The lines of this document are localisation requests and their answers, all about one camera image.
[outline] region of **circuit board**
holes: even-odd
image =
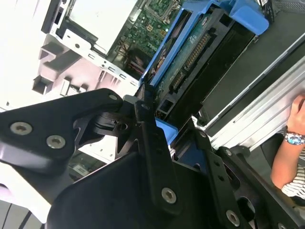
[[[211,38],[210,34],[206,31],[206,25],[210,18],[210,14],[205,14],[203,18],[198,21],[187,41],[182,46],[158,84],[155,98],[157,104],[162,101],[163,97],[169,91],[176,93],[179,86],[183,83],[187,75],[189,75],[189,71],[194,65],[196,59],[199,57],[201,51],[205,48]]]
[[[170,25],[164,24],[154,15],[143,10],[133,27],[121,40],[153,57],[169,28]]]
[[[121,40],[153,57],[186,0],[148,0]]]

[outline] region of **black cable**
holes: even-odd
[[[28,213],[26,214],[26,216],[24,217],[23,221],[21,222],[20,226],[18,229],[24,229],[24,226],[26,225],[26,223],[29,221],[29,218],[31,217],[31,212],[28,211]]]
[[[5,218],[4,218],[4,222],[3,222],[3,225],[2,225],[2,229],[4,229],[4,226],[5,226],[6,220],[7,220],[7,218],[8,218],[8,215],[9,215],[11,206],[12,206],[12,204],[10,204],[9,209],[8,209],[8,211],[6,212],[6,216],[5,216]]]

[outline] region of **wire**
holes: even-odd
[[[4,222],[3,222],[3,225],[2,225],[2,229],[4,229],[4,226],[5,226],[6,220],[7,220],[7,218],[8,218],[8,215],[9,215],[11,206],[12,206],[12,204],[10,204],[9,209],[8,209],[8,211],[6,212],[6,216],[5,216],[5,218],[4,218]]]

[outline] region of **blue drive bay bracket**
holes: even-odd
[[[256,35],[260,35],[268,29],[269,22],[264,17],[264,15],[260,11],[260,6],[254,0],[191,0],[185,2],[181,7],[177,17],[175,18],[171,28],[169,29],[167,35],[165,36],[163,42],[161,43],[159,49],[157,50],[156,54],[152,58],[151,62],[147,66],[144,74],[142,75],[139,84],[141,85],[143,82],[144,77],[158,58],[163,46],[165,45],[166,41],[169,39],[170,34],[172,33],[175,25],[178,22],[179,17],[181,16],[184,10],[191,12],[191,16],[188,19],[185,27],[181,31],[179,37],[175,41],[174,45],[172,46],[171,50],[169,51],[168,55],[166,56],[163,64],[161,65],[159,71],[156,73],[154,78],[151,80],[150,85],[156,87],[160,81],[160,79],[165,74],[166,70],[173,62],[175,56],[177,55],[178,51],[180,50],[181,46],[187,39],[188,35],[192,31],[193,27],[197,23],[199,17],[202,14],[206,14],[207,11],[211,6],[217,6],[223,9],[227,15],[235,20],[236,22],[240,23],[248,30],[252,31]]]

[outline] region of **black mounting arm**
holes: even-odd
[[[63,190],[52,202],[48,229],[251,228],[227,174],[232,160],[225,167],[223,149],[216,155],[205,134],[191,128],[182,139],[203,158],[200,170],[172,161],[152,95],[146,85],[124,100],[100,89],[0,114],[0,161],[34,175],[60,176],[76,149],[117,137],[117,160]],[[255,213],[257,228],[277,228],[278,218],[266,212],[272,220],[261,223],[266,215]],[[280,212],[286,228],[301,228],[302,221]]]

